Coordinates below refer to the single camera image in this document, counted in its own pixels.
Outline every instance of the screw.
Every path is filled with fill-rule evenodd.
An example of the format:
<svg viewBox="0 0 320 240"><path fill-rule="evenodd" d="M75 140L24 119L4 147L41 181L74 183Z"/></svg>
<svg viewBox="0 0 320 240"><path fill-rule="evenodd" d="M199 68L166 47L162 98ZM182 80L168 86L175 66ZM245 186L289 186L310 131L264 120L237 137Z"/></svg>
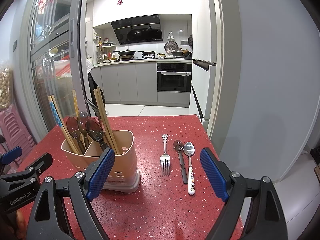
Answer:
<svg viewBox="0 0 320 240"><path fill-rule="evenodd" d="M50 182L52 180L52 178L50 177L50 176L48 176L48 177L46 177L45 179L44 179L44 182Z"/></svg>
<svg viewBox="0 0 320 240"><path fill-rule="evenodd" d="M240 173L237 172L237 171L233 171L233 172L231 172L231 176L234 177L234 178L239 178L240 177Z"/></svg>
<svg viewBox="0 0 320 240"><path fill-rule="evenodd" d="M82 171L78 171L75 176L76 176L76 178L81 178L81 177L83 177L83 175L84 175L84 173Z"/></svg>
<svg viewBox="0 0 320 240"><path fill-rule="evenodd" d="M262 180L263 180L265 183L269 183L269 182L271 181L271 179L270 179L269 177L267 177L267 176L264 176L264 177L262 178Z"/></svg>

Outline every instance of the kitchen counter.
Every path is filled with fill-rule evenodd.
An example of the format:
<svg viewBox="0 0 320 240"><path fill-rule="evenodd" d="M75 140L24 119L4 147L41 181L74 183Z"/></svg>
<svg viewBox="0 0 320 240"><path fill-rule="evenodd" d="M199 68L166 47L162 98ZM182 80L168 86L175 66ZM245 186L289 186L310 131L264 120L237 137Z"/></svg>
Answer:
<svg viewBox="0 0 320 240"><path fill-rule="evenodd" d="M168 63L189 63L189 64L192 64L191 59L152 58L152 59L135 59L135 60L124 60L124 61L109 62L109 63L100 63L100 64L93 65L92 68L101 67L101 66L108 66L108 65L123 64L123 63L138 63L138 62L168 62Z"/></svg>
<svg viewBox="0 0 320 240"><path fill-rule="evenodd" d="M92 207L111 239L205 239L224 205L217 198L201 167L200 150L213 146L196 115L109 117L113 130L130 130L134 134L141 184L134 193L102 190L93 200ZM161 135L167 133L167 152L171 157L170 175L161 176L160 155L163 153ZM188 186L182 182L178 154L173 142L191 141L196 152L192 156L196 193L188 194ZM25 159L20 170L49 152L53 164L40 177L69 178L76 173L60 149L64 137L58 126L51 130ZM76 239L83 239L76 221L71 201L65 198L70 224ZM28 221L32 203L21 210ZM231 239L238 239L242 231L239 219Z"/></svg>

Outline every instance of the white countertop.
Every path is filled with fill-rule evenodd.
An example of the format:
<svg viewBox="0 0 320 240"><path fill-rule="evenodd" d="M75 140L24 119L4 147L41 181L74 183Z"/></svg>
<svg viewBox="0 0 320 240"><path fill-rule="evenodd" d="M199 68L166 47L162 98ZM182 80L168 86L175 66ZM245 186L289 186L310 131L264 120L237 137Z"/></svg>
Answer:
<svg viewBox="0 0 320 240"><path fill-rule="evenodd" d="M135 60L124 60L124 61L117 61L117 62L109 62L109 63L100 63L95 64L92 67L102 67L108 65L115 65L115 64L123 64L123 63L137 63L137 62L168 62L168 63L192 63L191 59L173 59L173 58L153 58L153 59L135 59Z"/></svg>

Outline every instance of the built-in oven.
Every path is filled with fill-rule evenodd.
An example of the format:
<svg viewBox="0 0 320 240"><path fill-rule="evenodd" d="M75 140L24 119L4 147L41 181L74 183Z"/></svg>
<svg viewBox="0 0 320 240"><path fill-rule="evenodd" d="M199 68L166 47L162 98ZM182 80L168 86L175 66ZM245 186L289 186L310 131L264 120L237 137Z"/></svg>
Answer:
<svg viewBox="0 0 320 240"><path fill-rule="evenodd" d="M191 91L192 64L187 63L157 63L158 91Z"/></svg>

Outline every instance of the beige plastic utensil holder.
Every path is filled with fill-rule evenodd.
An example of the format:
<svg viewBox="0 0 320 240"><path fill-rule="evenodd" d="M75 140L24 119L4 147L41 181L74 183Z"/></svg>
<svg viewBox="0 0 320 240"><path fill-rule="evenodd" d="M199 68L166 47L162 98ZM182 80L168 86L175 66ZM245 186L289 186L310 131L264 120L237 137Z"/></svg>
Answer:
<svg viewBox="0 0 320 240"><path fill-rule="evenodd" d="M137 155L134 148L133 133L128 130L113 131L119 149L125 147L122 155L115 156L115 164L103 186L104 189L121 192L135 192L140 183L140 173L137 166ZM102 154L100 144L92 141L84 155L74 154L66 140L61 145L67 158L78 171L84 171L91 162Z"/></svg>

